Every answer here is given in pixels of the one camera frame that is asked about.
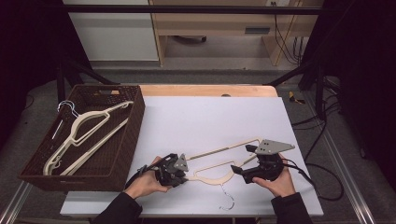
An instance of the cabinet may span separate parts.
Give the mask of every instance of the cabinet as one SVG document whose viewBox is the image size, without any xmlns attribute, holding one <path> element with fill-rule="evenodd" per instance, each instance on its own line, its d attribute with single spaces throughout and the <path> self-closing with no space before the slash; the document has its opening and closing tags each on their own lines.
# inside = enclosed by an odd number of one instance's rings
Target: cabinet
<svg viewBox="0 0 396 224">
<path fill-rule="evenodd" d="M 144 0 L 64 0 L 65 4 L 147 5 Z M 69 13 L 90 61 L 158 61 L 149 13 Z"/>
<path fill-rule="evenodd" d="M 246 6 L 265 7 L 270 0 L 149 0 L 154 6 Z M 283 1 L 285 7 L 320 7 L 323 1 L 289 0 Z M 260 35 L 270 55 L 273 65 L 278 65 L 282 55 L 275 40 L 276 24 L 284 38 L 309 36 L 317 16 L 293 15 L 245 15 L 245 14 L 152 14 L 154 34 L 157 41 L 160 63 L 166 51 L 169 35 Z"/>
</svg>

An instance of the white table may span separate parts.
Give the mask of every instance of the white table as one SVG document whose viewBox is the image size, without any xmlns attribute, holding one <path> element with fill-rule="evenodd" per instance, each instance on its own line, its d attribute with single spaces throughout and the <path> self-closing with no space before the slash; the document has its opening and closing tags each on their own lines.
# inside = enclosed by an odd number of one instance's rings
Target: white table
<svg viewBox="0 0 396 224">
<path fill-rule="evenodd" d="M 282 153 L 306 171 L 301 151 L 290 126 L 289 117 L 278 97 L 191 97 L 145 96 L 146 111 L 129 176 L 155 156 L 185 153 L 192 156 L 254 137 L 294 144 L 295 149 Z M 190 171 L 217 164 L 220 161 L 244 160 L 249 156 L 238 147 L 207 158 L 189 162 Z M 257 160 L 242 168 L 257 166 Z M 208 177 L 220 177 L 230 164 L 202 172 Z M 308 213 L 321 216 L 318 197 L 305 179 L 290 169 L 297 191 L 300 191 Z M 234 207 L 226 211 L 220 206 L 232 205 L 220 186 L 189 181 L 167 193 L 154 193 L 137 199 L 143 206 L 141 217 L 262 217 L 272 215 L 273 195 L 256 184 L 245 184 L 242 176 L 234 175 L 224 184 L 233 196 Z M 69 192 L 61 214 L 72 217 L 95 217 L 117 196 L 117 192 Z"/>
</svg>

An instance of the brown basket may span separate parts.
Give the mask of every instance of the brown basket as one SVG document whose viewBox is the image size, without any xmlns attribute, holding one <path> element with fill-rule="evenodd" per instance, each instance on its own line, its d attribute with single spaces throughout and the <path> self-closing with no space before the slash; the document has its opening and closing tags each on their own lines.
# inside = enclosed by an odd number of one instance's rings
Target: brown basket
<svg viewBox="0 0 396 224">
<path fill-rule="evenodd" d="M 75 110 L 83 114 L 104 110 L 124 101 L 134 101 L 125 109 L 114 110 L 110 120 L 88 138 L 81 146 L 70 146 L 52 175 L 43 175 L 47 160 L 69 136 L 76 119 L 71 108 L 62 106 L 57 119 L 52 123 L 37 151 L 24 167 L 19 178 L 43 190 L 69 191 L 121 191 L 134 157 L 134 150 L 145 111 L 145 103 L 139 86 L 76 85 L 68 97 Z M 128 122 L 108 139 L 73 175 L 59 175 L 95 143 L 102 139 L 122 121 Z M 76 138 L 90 130 L 103 118 L 89 119 L 78 128 Z M 59 123 L 63 124 L 56 132 Z"/>
</svg>

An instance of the cable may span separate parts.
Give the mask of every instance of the cable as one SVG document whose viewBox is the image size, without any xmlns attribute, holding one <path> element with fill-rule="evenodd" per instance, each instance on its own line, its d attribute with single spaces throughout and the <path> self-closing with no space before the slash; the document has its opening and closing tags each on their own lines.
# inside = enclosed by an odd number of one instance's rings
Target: cable
<svg viewBox="0 0 396 224">
<path fill-rule="evenodd" d="M 297 49 L 297 39 L 298 37 L 295 36 L 294 37 L 294 41 L 293 41 L 293 57 L 295 60 L 297 60 L 297 64 L 301 64 L 301 60 L 303 58 L 302 52 L 303 52 L 303 41 L 304 41 L 304 37 L 300 36 L 300 47 L 299 47 L 299 51 L 298 54 L 296 53 L 296 49 Z"/>
<path fill-rule="evenodd" d="M 327 101 L 329 101 L 329 100 L 330 100 L 331 98 L 333 98 L 333 97 L 336 97 L 336 98 L 338 99 L 338 94 L 330 95 L 330 96 L 328 96 L 324 101 L 327 102 Z"/>
<path fill-rule="evenodd" d="M 294 161 L 287 160 L 287 159 L 282 159 L 282 160 L 284 160 L 284 161 L 290 161 L 290 162 L 293 163 L 293 165 L 289 165 L 289 164 L 285 164 L 285 163 L 283 163 L 283 165 L 286 166 L 286 167 L 293 168 L 293 169 L 297 170 L 298 173 L 299 173 L 300 175 L 302 175 L 302 176 L 305 178 L 305 180 L 308 181 L 308 183 L 312 185 L 312 187 L 314 187 L 314 190 L 315 190 L 315 192 L 317 193 L 318 198 L 323 199 L 323 200 L 326 200 L 326 201 L 335 202 L 335 201 L 340 200 L 340 199 L 344 196 L 344 192 L 345 192 L 345 191 L 344 191 L 344 186 L 343 186 L 343 184 L 342 184 L 340 178 L 339 178 L 335 173 L 333 173 L 332 171 L 330 171 L 329 169 L 326 169 L 326 168 L 324 168 L 324 167 L 322 167 L 322 166 L 319 166 L 319 165 L 316 165 L 316 164 L 313 164 L 313 163 L 306 163 L 306 164 L 305 164 L 305 165 L 311 165 L 311 166 L 318 167 L 319 169 L 322 169 L 322 170 L 328 172 L 329 174 L 331 174 L 332 176 L 335 177 L 335 179 L 337 180 L 338 184 L 340 185 L 340 189 L 341 189 L 340 195 L 338 195 L 338 196 L 335 197 L 335 198 L 323 197 L 323 196 L 321 195 L 320 191 L 318 190 L 318 187 L 317 187 L 317 185 L 315 184 L 315 182 L 306 174 L 306 172 L 305 172 L 304 170 L 302 170 L 300 167 L 298 167 Z"/>
<path fill-rule="evenodd" d="M 296 129 L 296 128 L 293 128 L 293 130 L 311 130 L 311 129 L 315 129 L 316 127 L 318 127 L 318 126 L 321 126 L 323 123 L 320 123 L 320 124 L 317 124 L 317 125 L 315 125 L 315 126 L 311 126 L 311 127 L 308 127 L 308 128 L 299 128 L 299 129 Z"/>
<path fill-rule="evenodd" d="M 326 108 L 324 111 L 327 112 L 327 111 L 329 111 L 330 109 L 332 109 L 333 107 L 335 107 L 335 106 L 338 105 L 338 104 L 339 104 L 338 102 L 333 103 L 333 104 L 329 105 L 329 107 Z M 315 119 L 317 119 L 317 118 L 318 118 L 318 115 L 315 115 L 315 116 L 312 117 L 312 118 L 309 118 L 309 119 L 305 119 L 305 120 L 302 120 L 302 121 L 299 121 L 299 122 L 292 123 L 291 126 L 294 127 L 294 126 L 297 126 L 297 125 L 301 125 L 301 124 L 304 124 L 304 123 L 308 123 L 308 122 L 313 121 L 313 120 L 315 120 Z"/>
<path fill-rule="evenodd" d="M 318 135 L 317 139 L 315 139 L 314 143 L 312 144 L 311 148 L 309 148 L 308 152 L 306 153 L 305 157 L 304 157 L 304 161 L 306 162 L 306 160 L 308 160 L 309 154 L 311 154 L 312 150 L 314 149 L 315 145 L 317 144 L 317 142 L 319 141 L 320 137 L 323 135 L 324 130 L 326 128 L 327 122 L 324 122 L 324 125 L 322 127 L 322 130 L 320 131 L 320 134 Z"/>
<path fill-rule="evenodd" d="M 285 55 L 285 57 L 286 57 L 286 59 L 288 60 L 288 62 L 289 62 L 289 63 L 292 63 L 292 64 L 297 64 L 297 61 L 296 61 L 295 59 L 293 59 L 293 57 L 291 57 L 291 54 L 290 54 L 289 49 L 288 49 L 288 46 L 286 45 L 286 42 L 285 42 L 285 40 L 283 39 L 282 34 L 280 33 L 279 29 L 277 28 L 276 14 L 274 15 L 274 17 L 275 17 L 275 41 L 276 41 L 277 45 L 280 47 L 280 50 L 282 50 L 282 52 L 283 52 L 283 54 Z M 277 41 L 276 33 L 279 33 L 280 38 L 281 38 L 282 41 L 283 41 L 283 46 L 285 46 L 285 49 L 286 49 L 286 51 L 288 52 L 289 57 L 291 57 L 291 58 L 294 60 L 294 62 L 291 62 L 291 61 L 290 61 L 290 59 L 289 59 L 288 55 L 286 54 L 285 50 L 283 50 L 282 46 L 279 44 L 279 41 Z"/>
<path fill-rule="evenodd" d="M 305 165 L 307 165 L 307 166 L 315 166 L 315 167 L 317 167 L 317 168 L 319 168 L 319 169 L 322 169 L 322 170 L 328 172 L 329 174 L 331 174 L 332 176 L 334 176 L 334 178 L 337 180 L 338 184 L 340 185 L 341 193 L 340 193 L 340 195 L 338 195 L 336 198 L 326 198 L 326 197 L 323 197 L 323 196 L 319 195 L 318 197 L 319 197 L 320 199 L 323 199 L 323 200 L 326 200 L 326 201 L 335 202 L 335 201 L 340 200 L 340 199 L 344 196 L 344 193 L 345 193 L 345 191 L 344 191 L 344 185 L 343 185 L 343 183 L 341 182 L 341 179 L 340 179 L 335 173 L 333 173 L 332 171 L 328 170 L 327 168 L 325 168 L 325 167 L 323 167 L 323 166 L 316 165 L 316 164 L 314 164 L 314 163 L 306 163 Z"/>
</svg>

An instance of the human hand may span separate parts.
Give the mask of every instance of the human hand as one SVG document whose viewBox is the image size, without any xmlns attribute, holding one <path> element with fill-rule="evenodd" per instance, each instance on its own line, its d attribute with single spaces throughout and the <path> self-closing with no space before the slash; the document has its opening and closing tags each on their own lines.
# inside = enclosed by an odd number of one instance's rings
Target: human hand
<svg viewBox="0 0 396 224">
<path fill-rule="evenodd" d="M 274 181 L 264 180 L 259 177 L 253 177 L 253 182 L 269 189 L 275 197 L 286 197 L 296 192 L 293 181 L 291 179 L 291 174 L 289 172 L 288 167 L 284 167 L 282 173 L 280 173 L 279 177 Z"/>
<path fill-rule="evenodd" d="M 156 157 L 151 163 L 155 163 L 160 160 L 160 157 Z M 124 192 L 131 196 L 133 199 L 150 195 L 153 192 L 167 192 L 172 186 L 162 186 L 157 181 L 154 171 L 146 171 L 139 176 Z"/>
</svg>

